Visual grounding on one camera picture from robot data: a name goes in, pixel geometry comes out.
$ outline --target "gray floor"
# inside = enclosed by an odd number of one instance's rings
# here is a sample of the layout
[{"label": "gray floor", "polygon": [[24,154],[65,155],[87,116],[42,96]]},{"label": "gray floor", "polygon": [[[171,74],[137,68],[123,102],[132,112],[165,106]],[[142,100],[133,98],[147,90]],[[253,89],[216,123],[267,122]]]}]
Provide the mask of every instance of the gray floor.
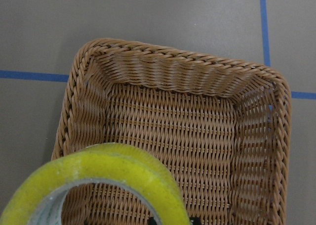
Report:
[{"label": "gray floor", "polygon": [[[1,0],[0,70],[68,74],[99,37],[263,63],[259,0]],[[316,92],[315,0],[267,0],[271,65]],[[49,161],[65,83],[0,79],[0,211]],[[288,225],[316,221],[316,100],[294,99]]]}]

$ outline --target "black object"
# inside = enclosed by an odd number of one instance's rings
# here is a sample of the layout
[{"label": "black object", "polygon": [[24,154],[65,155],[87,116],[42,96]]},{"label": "black object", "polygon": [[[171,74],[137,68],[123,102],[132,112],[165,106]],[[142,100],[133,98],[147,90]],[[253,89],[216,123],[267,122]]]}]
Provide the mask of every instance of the black object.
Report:
[{"label": "black object", "polygon": [[[202,225],[201,224],[201,220],[199,218],[197,218],[197,217],[190,218],[190,221],[191,221],[191,225]],[[154,217],[150,217],[149,218],[148,225],[157,225]]]}]

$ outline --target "basket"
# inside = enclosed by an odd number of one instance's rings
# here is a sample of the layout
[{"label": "basket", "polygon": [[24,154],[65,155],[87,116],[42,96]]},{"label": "basket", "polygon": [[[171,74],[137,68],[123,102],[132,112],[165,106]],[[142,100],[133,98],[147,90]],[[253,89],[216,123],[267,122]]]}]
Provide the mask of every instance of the basket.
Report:
[{"label": "basket", "polygon": [[[102,142],[131,144],[171,171],[204,225],[285,224],[290,90],[257,63],[114,39],[74,59],[52,159]],[[75,187],[66,225],[145,225],[139,199]]]}]

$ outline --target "tape roll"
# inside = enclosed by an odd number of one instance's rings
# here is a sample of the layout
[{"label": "tape roll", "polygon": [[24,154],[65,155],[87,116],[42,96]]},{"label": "tape roll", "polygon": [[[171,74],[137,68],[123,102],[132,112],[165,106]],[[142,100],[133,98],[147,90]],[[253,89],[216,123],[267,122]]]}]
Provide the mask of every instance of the tape roll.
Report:
[{"label": "tape roll", "polygon": [[151,154],[124,144],[104,143],[48,162],[18,188],[0,225],[61,225],[68,191],[104,182],[134,193],[158,225],[189,225],[181,191],[170,171]]}]

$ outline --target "blue tape strip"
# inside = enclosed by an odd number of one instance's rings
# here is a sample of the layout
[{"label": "blue tape strip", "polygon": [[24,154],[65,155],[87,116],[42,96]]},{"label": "blue tape strip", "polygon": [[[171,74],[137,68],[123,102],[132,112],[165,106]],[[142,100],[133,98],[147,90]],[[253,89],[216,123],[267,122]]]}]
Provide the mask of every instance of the blue tape strip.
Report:
[{"label": "blue tape strip", "polygon": [[32,73],[0,70],[0,78],[24,79],[36,81],[62,82],[68,81],[68,75],[50,73]]},{"label": "blue tape strip", "polygon": [[293,99],[316,100],[316,93],[312,93],[312,92],[292,91],[291,94],[292,94]]},{"label": "blue tape strip", "polygon": [[261,28],[262,28],[262,45],[263,45],[264,63],[266,66],[271,66],[266,0],[260,0],[260,11],[261,11]]}]

